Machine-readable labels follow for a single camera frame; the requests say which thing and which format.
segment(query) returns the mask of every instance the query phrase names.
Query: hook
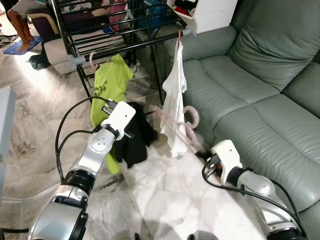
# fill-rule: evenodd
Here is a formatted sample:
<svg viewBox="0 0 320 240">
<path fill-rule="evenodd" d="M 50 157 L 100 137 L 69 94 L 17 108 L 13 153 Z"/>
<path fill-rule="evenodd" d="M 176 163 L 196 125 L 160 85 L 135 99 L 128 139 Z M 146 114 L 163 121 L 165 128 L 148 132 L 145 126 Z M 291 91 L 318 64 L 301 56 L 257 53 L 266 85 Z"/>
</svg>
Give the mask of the hook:
<svg viewBox="0 0 320 240">
<path fill-rule="evenodd" d="M 96 51 L 93 51 L 93 52 L 90 53 L 89 62 L 90 62 L 90 66 L 91 66 L 94 70 L 97 70 L 97 68 L 99 67 L 99 65 L 98 65 L 98 64 L 94 65 L 94 64 L 92 63 L 92 57 L 93 57 L 95 54 L 97 54 Z"/>
<path fill-rule="evenodd" d="M 199 121 L 200 121 L 200 117 L 199 117 L 199 113 L 197 112 L 197 110 L 193 107 L 193 106 L 186 106 L 183 109 L 183 113 L 186 112 L 190 112 L 191 116 L 192 116 L 192 120 L 193 123 L 190 123 L 189 121 L 187 122 L 187 124 L 192 128 L 195 129 L 196 127 L 198 127 L 199 125 Z"/>
<path fill-rule="evenodd" d="M 181 41 L 181 29 L 179 30 L 179 34 L 178 34 L 178 49 L 180 47 L 180 41 Z"/>
</svg>

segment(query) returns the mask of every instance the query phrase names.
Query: metal drying rack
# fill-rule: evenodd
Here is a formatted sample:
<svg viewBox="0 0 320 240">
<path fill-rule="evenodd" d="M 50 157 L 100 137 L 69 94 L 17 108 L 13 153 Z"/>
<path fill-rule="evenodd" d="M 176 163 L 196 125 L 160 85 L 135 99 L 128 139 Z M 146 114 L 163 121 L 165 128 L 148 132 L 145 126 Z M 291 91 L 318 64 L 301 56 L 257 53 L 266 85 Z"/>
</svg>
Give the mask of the metal drying rack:
<svg viewBox="0 0 320 240">
<path fill-rule="evenodd" d="M 151 59 L 153 62 L 154 73 L 155 73 L 155 80 L 157 83 L 157 88 L 159 92 L 160 102 L 163 105 L 163 97 L 162 97 L 162 89 L 161 84 L 159 81 L 158 69 L 156 65 L 156 58 L 155 52 L 153 48 L 153 44 L 164 42 L 169 39 L 177 38 L 179 33 L 172 33 L 165 36 L 161 36 L 159 38 L 155 38 L 156 34 L 158 33 L 159 29 L 164 25 L 180 23 L 185 29 L 182 31 L 182 35 L 189 35 L 191 30 L 187 27 L 187 24 L 173 11 L 163 0 L 156 0 L 157 4 L 146 5 L 144 0 L 127 0 L 125 2 L 115 2 L 109 5 L 103 6 L 96 6 L 86 9 L 80 9 L 77 11 L 72 12 L 64 12 L 62 13 L 62 8 L 77 5 L 77 4 L 84 4 L 84 3 L 91 3 L 94 0 L 52 0 L 53 4 L 53 11 L 57 18 L 57 24 L 61 33 L 61 37 L 68 54 L 69 62 L 72 65 L 72 68 L 77 71 L 80 80 L 83 84 L 86 94 L 90 97 L 90 92 L 88 90 L 87 84 L 89 86 L 89 80 L 94 79 L 95 74 L 86 74 L 83 68 L 84 63 L 89 62 L 90 53 L 95 51 L 95 54 L 92 57 L 92 60 L 98 60 L 106 57 L 111 57 L 116 54 L 123 54 L 123 53 L 132 53 L 132 63 L 135 64 L 137 62 L 136 58 L 136 50 L 140 48 L 144 48 L 146 46 L 150 46 L 151 50 Z M 86 19 L 78 19 L 66 22 L 65 16 L 72 15 L 72 14 L 79 14 L 87 11 L 97 10 L 97 9 L 106 9 L 112 6 L 118 6 L 127 4 L 128 9 L 124 11 L 104 14 L 101 16 L 93 16 Z M 154 14 L 149 14 L 150 8 L 155 8 L 159 6 L 164 6 L 165 11 L 158 12 Z M 128 19 L 120 20 L 118 22 L 108 23 L 108 18 L 116 15 L 128 15 Z M 148 19 L 153 17 L 159 16 L 171 16 L 172 20 L 161 22 L 155 25 L 149 25 Z M 90 25 L 89 27 L 84 27 L 83 29 L 70 31 L 69 26 L 72 24 L 78 24 L 85 21 L 92 21 L 97 20 L 96 24 Z M 145 21 L 144 27 L 139 27 L 138 21 Z M 121 29 L 118 32 L 112 33 L 104 33 L 104 34 L 94 34 L 92 36 L 82 37 L 82 38 L 75 38 L 76 35 L 85 34 L 88 32 L 94 32 L 97 30 L 101 30 L 106 27 L 112 27 L 115 25 L 126 24 L 125 29 Z M 157 28 L 155 34 L 151 34 L 150 29 Z M 148 40 L 142 41 L 138 38 L 137 33 L 139 31 L 147 31 Z M 95 45 L 100 45 L 99 47 L 94 47 L 90 50 L 83 50 L 87 47 L 93 47 Z"/>
</svg>

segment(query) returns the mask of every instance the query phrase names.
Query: marble floor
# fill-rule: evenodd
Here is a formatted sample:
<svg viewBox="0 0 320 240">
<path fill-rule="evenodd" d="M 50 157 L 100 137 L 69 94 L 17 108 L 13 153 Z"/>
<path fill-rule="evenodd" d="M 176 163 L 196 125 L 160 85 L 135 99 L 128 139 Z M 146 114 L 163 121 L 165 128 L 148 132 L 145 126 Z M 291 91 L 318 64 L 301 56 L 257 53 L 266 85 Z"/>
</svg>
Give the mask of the marble floor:
<svg viewBox="0 0 320 240">
<path fill-rule="evenodd" d="M 2 29 L 14 34 L 3 16 L 0 23 L 4 25 Z M 40 53 L 40 45 L 22 56 L 4 55 L 3 50 L 0 88 L 9 86 L 17 94 L 3 195 L 30 198 L 59 182 L 54 151 L 56 131 L 65 112 L 86 93 L 76 72 L 60 76 L 52 66 L 39 71 L 31 67 L 28 59 Z M 158 105 L 155 81 L 142 67 L 135 77 L 127 84 L 127 100 Z M 59 140 L 75 130 L 91 130 L 90 110 L 88 102 L 76 108 L 66 120 Z M 152 115 L 148 120 L 155 128 L 159 126 Z M 87 137 L 81 133 L 66 143 L 61 153 L 64 173 L 82 152 Z M 106 166 L 101 170 L 89 199 L 85 240 L 111 240 L 124 230 L 140 233 L 143 240 L 185 240 L 197 229 L 215 232 L 220 240 L 264 239 L 244 199 L 206 185 L 201 179 L 202 166 L 191 155 L 171 158 L 163 135 L 148 149 L 145 162 L 131 170 L 125 163 L 120 167 L 121 172 L 115 175 Z M 2 203 L 0 226 L 28 228 L 47 199 L 43 196 L 28 201 L 23 208 Z M 24 240 L 26 235 L 6 236 L 6 240 L 16 239 Z"/>
</svg>

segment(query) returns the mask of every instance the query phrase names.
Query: sofa armrest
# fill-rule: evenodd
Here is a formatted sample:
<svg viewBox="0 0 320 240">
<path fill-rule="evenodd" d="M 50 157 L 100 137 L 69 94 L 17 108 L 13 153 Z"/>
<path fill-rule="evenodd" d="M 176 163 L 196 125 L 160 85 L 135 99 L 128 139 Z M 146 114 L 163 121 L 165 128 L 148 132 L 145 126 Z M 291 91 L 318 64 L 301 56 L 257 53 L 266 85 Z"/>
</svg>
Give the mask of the sofa armrest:
<svg viewBox="0 0 320 240">
<path fill-rule="evenodd" d="M 225 55 L 232 46 L 236 33 L 236 29 L 230 25 L 213 31 L 200 33 L 197 36 L 189 35 L 181 37 L 183 61 L 191 59 L 200 60 L 211 56 Z M 175 57 L 176 42 L 176 38 L 164 42 L 172 58 Z"/>
</svg>

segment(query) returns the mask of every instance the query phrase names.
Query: white hanger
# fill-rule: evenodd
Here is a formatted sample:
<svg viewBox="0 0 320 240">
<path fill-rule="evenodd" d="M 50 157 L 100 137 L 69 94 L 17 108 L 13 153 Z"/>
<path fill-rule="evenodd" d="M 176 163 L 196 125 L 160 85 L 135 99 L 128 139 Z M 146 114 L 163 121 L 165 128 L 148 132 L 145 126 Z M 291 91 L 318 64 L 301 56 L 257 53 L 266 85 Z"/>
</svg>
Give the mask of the white hanger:
<svg viewBox="0 0 320 240">
<path fill-rule="evenodd" d="M 92 57 L 97 54 L 96 51 L 93 51 L 90 53 L 90 57 L 89 57 L 89 63 L 90 63 L 90 66 L 94 69 L 94 70 L 97 70 L 97 68 L 99 67 L 98 64 L 94 65 L 93 62 L 92 62 Z"/>
</svg>

